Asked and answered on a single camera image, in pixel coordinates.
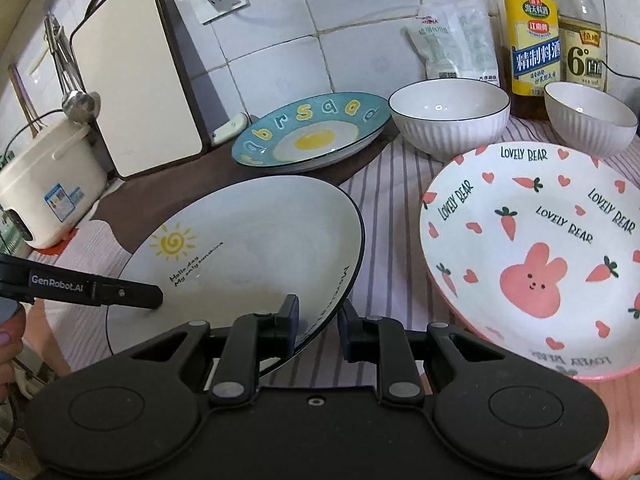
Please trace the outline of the person left hand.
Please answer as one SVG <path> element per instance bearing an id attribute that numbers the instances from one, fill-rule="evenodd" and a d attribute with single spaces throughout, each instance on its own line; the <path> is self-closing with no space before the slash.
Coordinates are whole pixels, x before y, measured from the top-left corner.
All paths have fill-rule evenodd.
<path id="1" fill-rule="evenodd" d="M 0 403 L 9 396 L 9 384 L 14 382 L 15 372 L 12 364 L 23 351 L 23 336 L 26 327 L 26 312 L 22 304 L 0 327 Z"/>

